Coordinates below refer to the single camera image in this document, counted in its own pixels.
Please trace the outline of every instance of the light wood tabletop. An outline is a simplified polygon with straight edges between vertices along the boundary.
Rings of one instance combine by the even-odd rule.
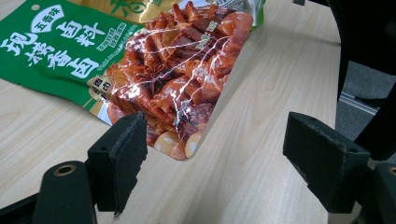
[[[3,19],[22,0],[0,1]],[[267,0],[187,161],[152,148],[124,212],[99,223],[327,223],[328,214],[282,155],[290,111],[335,123],[340,39],[331,10]],[[60,97],[0,80],[0,207],[39,191],[63,161],[85,161],[109,128]]]

